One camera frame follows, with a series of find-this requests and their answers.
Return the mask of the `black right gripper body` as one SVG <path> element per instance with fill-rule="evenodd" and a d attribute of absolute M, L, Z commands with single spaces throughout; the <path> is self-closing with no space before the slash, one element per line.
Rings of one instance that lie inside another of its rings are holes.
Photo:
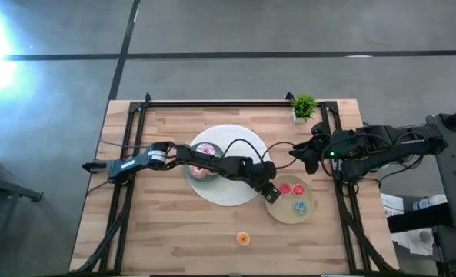
<path fill-rule="evenodd" d="M 317 134 L 314 135 L 308 143 L 308 159 L 305 162 L 305 171 L 311 175 L 315 174 L 318 167 L 321 166 L 327 175 L 331 174 L 325 165 L 325 159 L 334 159 L 338 154 L 332 154 L 332 147 L 343 139 L 340 132 L 334 134 Z"/>

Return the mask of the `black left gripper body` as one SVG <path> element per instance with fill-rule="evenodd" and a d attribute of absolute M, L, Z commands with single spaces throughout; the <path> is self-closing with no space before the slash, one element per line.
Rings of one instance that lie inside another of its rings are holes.
<path fill-rule="evenodd" d="M 251 173 L 250 187 L 256 192 L 272 193 L 275 190 L 271 180 L 276 176 L 276 172 Z"/>

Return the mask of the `large chocolate icing donut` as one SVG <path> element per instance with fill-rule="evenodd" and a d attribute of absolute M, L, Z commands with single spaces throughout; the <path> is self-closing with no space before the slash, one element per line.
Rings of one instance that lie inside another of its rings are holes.
<path fill-rule="evenodd" d="M 215 146 L 208 142 L 200 143 L 196 147 L 195 151 L 206 154 L 206 155 L 213 155 L 213 156 L 217 155 L 217 150 L 216 150 Z"/>

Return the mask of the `beige round plate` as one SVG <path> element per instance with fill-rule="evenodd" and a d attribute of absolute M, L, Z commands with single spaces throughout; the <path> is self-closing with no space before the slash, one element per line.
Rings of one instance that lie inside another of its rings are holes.
<path fill-rule="evenodd" d="M 291 186 L 294 184 L 302 184 L 305 187 L 305 194 L 303 196 L 296 196 L 291 192 L 290 195 L 281 195 L 274 204 L 269 204 L 265 200 L 265 208 L 268 210 L 268 213 L 274 219 L 284 224 L 299 224 L 309 220 L 314 208 L 314 196 L 310 186 L 305 181 L 294 175 L 280 175 L 272 181 L 272 184 L 277 189 L 281 183 L 288 183 Z M 307 203 L 307 213 L 297 214 L 294 211 L 294 202 L 298 200 L 302 200 Z"/>

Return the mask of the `green plant in white pot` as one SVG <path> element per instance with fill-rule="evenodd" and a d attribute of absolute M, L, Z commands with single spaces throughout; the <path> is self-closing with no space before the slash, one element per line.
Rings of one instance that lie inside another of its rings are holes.
<path fill-rule="evenodd" d="M 293 123 L 299 124 L 313 119 L 319 101 L 311 95 L 299 95 L 291 100 Z"/>

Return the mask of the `large white round plate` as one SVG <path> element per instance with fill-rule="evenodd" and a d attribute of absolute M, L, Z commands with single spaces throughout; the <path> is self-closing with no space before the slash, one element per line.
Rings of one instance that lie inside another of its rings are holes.
<path fill-rule="evenodd" d="M 252 158 L 254 163 L 260 162 L 256 154 L 263 155 L 267 150 L 264 141 L 252 130 L 240 125 L 216 125 L 205 129 L 197 135 L 190 146 L 202 142 L 211 142 L 222 149 L 228 156 L 244 156 Z M 218 175 L 210 182 L 196 182 L 183 172 L 188 184 L 203 199 L 220 206 L 236 206 L 250 202 L 258 193 L 244 182 L 231 181 Z"/>

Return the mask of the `teal round plate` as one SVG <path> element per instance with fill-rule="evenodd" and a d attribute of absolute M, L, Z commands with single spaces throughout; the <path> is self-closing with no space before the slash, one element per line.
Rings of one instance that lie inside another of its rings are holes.
<path fill-rule="evenodd" d="M 200 144 L 200 143 L 198 143 L 198 144 L 196 144 L 196 145 L 192 145 L 191 148 L 192 148 L 193 150 L 195 150 L 196 147 L 197 147 L 199 144 Z M 211 144 L 214 145 L 215 148 L 216 148 L 216 150 L 217 150 L 217 155 L 216 155 L 215 157 L 220 158 L 220 157 L 223 155 L 222 149 L 219 148 L 219 147 L 218 147 L 216 144 L 214 144 L 214 143 L 211 143 Z M 186 176 L 189 177 L 189 178 L 192 178 L 191 175 L 190 175 L 190 172 L 189 172 L 189 166 L 190 166 L 190 165 L 193 165 L 193 166 L 197 166 L 197 167 L 198 167 L 198 165 L 199 165 L 200 162 L 202 162 L 202 161 L 203 161 L 203 159 L 200 159 L 197 155 L 193 155 L 192 157 L 187 158 L 188 169 L 185 169 L 185 174 L 186 174 Z M 193 179 L 194 181 L 196 181 L 196 182 L 210 182 L 210 181 L 215 180 L 215 179 L 218 177 L 218 173 L 217 173 L 217 172 L 212 172 L 212 173 L 214 173 L 215 175 L 212 176 L 212 177 L 210 177 L 210 178 L 205 178 L 205 179 L 194 179 L 194 178 L 192 178 L 192 179 Z"/>

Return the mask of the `white paper sheets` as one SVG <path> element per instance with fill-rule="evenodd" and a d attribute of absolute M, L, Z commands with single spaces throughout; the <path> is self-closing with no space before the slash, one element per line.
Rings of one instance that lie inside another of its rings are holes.
<path fill-rule="evenodd" d="M 387 218 L 404 213 L 403 198 L 381 193 L 381 200 Z"/>

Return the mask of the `white plastic bottle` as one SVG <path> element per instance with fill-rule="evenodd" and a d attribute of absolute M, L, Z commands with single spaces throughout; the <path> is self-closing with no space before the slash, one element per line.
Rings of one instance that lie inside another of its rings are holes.
<path fill-rule="evenodd" d="M 444 204 L 447 202 L 448 202 L 448 200 L 447 200 L 446 195 L 444 195 L 444 194 L 433 195 L 433 196 L 430 196 L 427 198 L 422 198 L 422 199 L 415 201 L 413 203 L 412 208 L 414 211 L 417 211 L 420 209 L 426 209 L 426 208 L 432 207 L 434 205 L 440 205 L 440 204 Z"/>

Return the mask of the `white paper cup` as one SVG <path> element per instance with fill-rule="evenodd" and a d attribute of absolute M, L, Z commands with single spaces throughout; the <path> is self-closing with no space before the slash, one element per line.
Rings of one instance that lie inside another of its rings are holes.
<path fill-rule="evenodd" d="M 434 236 L 430 229 L 423 229 L 418 233 L 418 238 L 420 243 L 424 247 L 431 247 L 434 244 Z"/>

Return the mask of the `black aluminium table frame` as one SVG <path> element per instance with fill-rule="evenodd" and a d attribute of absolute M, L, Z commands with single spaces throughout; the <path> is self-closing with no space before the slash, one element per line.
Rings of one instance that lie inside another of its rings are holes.
<path fill-rule="evenodd" d="M 97 158 L 131 158 L 139 145 L 192 142 L 207 128 L 240 125 L 270 147 L 282 175 L 304 180 L 315 198 L 312 217 L 297 225 L 273 219 L 262 197 L 222 207 L 197 195 L 181 168 L 144 170 L 131 183 L 110 185 L 94 174 L 69 271 L 113 275 L 320 275 L 372 269 L 352 232 L 345 231 L 335 184 L 307 175 L 288 154 L 310 138 L 313 122 L 295 124 L 287 100 L 113 101 L 108 104 Z M 239 232 L 251 241 L 241 246 Z"/>

